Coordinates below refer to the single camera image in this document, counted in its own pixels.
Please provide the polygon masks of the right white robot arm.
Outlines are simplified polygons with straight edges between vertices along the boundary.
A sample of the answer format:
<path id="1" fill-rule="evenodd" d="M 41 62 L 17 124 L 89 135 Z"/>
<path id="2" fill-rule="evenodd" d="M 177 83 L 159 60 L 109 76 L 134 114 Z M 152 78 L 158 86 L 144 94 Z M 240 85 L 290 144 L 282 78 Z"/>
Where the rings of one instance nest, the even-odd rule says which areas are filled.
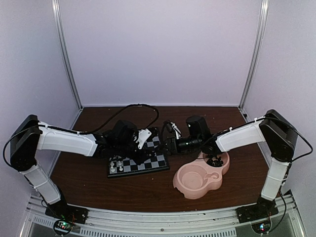
<path id="1" fill-rule="evenodd" d="M 230 166 L 228 151 L 254 143 L 267 143 L 272 157 L 261 194 L 253 214 L 265 217 L 286 181 L 297 142 L 297 130 L 281 114 L 269 110 L 260 118 L 236 128 L 212 134 L 206 120 L 191 116 L 186 120 L 189 137 L 162 140 L 157 147 L 168 155 L 188 155 L 199 151 L 198 158 L 181 166 L 173 178 L 173 186 L 187 199 L 198 199 L 221 187 L 223 175 Z"/>

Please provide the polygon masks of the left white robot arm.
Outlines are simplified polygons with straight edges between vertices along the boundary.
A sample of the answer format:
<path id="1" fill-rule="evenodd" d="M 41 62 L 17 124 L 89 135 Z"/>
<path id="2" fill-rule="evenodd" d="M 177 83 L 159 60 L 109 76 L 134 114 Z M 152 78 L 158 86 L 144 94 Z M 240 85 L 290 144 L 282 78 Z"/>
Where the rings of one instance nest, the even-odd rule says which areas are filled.
<path id="1" fill-rule="evenodd" d="M 136 162 L 146 157 L 145 143 L 149 129 L 138 129 L 133 123 L 119 120 L 113 129 L 103 133 L 67 130 L 40 122 L 29 115 L 9 140 L 10 166 L 22 173 L 51 210 L 60 219 L 71 215 L 71 208 L 62 200 L 62 193 L 37 162 L 38 150 L 61 151 L 86 157 L 133 158 Z"/>

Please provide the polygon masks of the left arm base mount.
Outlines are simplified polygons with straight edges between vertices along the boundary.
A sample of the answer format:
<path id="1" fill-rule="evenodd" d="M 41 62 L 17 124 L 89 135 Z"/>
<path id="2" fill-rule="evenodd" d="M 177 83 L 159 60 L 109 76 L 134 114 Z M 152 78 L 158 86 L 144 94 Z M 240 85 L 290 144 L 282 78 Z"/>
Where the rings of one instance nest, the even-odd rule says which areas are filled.
<path id="1" fill-rule="evenodd" d="M 85 224 L 88 216 L 88 209 L 71 205 L 67 205 L 66 207 L 50 206 L 46 208 L 45 215 L 66 220 L 71 223 Z"/>

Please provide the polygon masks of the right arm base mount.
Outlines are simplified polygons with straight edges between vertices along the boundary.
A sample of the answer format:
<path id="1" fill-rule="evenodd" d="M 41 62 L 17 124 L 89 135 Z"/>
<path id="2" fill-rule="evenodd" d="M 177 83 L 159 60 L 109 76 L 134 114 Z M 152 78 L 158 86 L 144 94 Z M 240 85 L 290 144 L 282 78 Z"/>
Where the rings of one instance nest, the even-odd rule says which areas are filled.
<path id="1" fill-rule="evenodd" d="M 271 215 L 276 215 L 278 214 L 278 208 L 268 208 L 261 204 L 253 204 L 237 208 L 236 213 L 239 223 L 246 223 L 266 219 Z"/>

